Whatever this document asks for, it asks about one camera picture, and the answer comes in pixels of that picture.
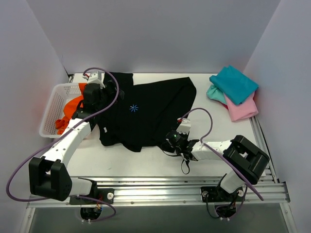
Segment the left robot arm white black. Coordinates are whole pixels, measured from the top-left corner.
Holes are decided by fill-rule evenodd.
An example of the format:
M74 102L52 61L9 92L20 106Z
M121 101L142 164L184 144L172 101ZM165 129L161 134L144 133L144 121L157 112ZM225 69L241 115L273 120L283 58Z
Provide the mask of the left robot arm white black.
M106 84L88 83L82 96L61 137L41 157L30 160L31 194L59 201L71 196L80 196L86 203L97 200L96 182L71 177L67 166L81 142L98 123L100 115L117 101L120 88L113 80Z

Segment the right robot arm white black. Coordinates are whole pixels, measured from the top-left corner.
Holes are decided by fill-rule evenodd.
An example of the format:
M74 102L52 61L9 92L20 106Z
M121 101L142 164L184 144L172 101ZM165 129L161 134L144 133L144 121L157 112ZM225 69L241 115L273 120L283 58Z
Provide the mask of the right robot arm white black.
M216 187L216 196L219 199L229 199L235 190L246 185L263 200L254 186L261 178L270 158L246 137L237 135L232 140L220 142L205 142L202 139L188 141L176 130L172 130L166 135L166 141L186 164L190 161L220 160L231 168Z

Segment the black t shirt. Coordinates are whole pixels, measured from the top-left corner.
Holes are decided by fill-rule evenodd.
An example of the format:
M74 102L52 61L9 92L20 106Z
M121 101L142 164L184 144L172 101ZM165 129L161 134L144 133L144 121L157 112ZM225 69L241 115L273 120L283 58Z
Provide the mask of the black t shirt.
M132 73L114 72L124 98L101 114L100 142L121 143L133 152L158 146L173 152L165 136L178 127L177 120L194 103L196 88L189 77L134 84Z

